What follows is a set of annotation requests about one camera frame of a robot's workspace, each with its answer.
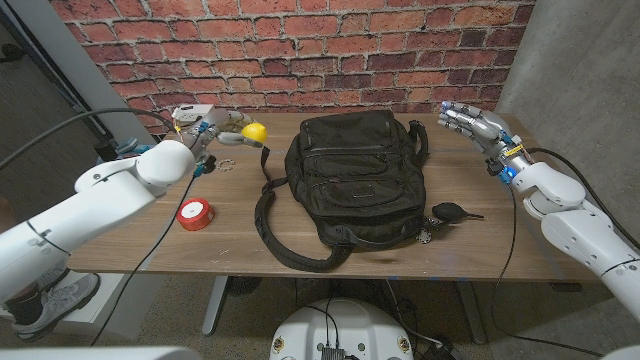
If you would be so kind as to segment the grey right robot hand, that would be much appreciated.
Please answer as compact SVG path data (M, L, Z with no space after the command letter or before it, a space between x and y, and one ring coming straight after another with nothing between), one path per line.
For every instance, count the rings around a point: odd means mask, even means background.
M504 119L491 111L454 101L441 104L438 124L470 139L485 157L491 176L508 180L534 161Z

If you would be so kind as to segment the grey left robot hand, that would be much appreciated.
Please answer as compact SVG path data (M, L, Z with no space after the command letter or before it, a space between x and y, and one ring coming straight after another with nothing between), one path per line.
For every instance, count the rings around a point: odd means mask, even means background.
M204 149L210 142L217 140L226 146L246 145L262 148L262 141L241 134L246 126L253 124L256 124L256 121L247 114L239 111L213 109L200 120L199 125L204 125L205 128L198 131L194 146Z

